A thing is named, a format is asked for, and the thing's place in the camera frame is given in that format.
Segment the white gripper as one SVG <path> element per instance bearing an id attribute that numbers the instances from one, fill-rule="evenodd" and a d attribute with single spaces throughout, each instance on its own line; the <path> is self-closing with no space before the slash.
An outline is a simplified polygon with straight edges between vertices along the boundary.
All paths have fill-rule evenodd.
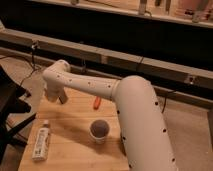
<path id="1" fill-rule="evenodd" d="M 44 93 L 45 97 L 50 102 L 55 102 L 59 99 L 62 104 L 65 104 L 68 101 L 68 96 L 62 87 L 45 84 Z"/>

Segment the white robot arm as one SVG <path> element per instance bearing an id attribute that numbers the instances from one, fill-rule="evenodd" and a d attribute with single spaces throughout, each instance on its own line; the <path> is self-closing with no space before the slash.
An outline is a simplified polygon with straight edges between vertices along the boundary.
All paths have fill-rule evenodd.
<path id="1" fill-rule="evenodd" d="M 130 171 L 179 171 L 150 81 L 137 75 L 110 79 L 73 74 L 65 60 L 47 67 L 42 77 L 51 102 L 68 87 L 115 103 Z"/>

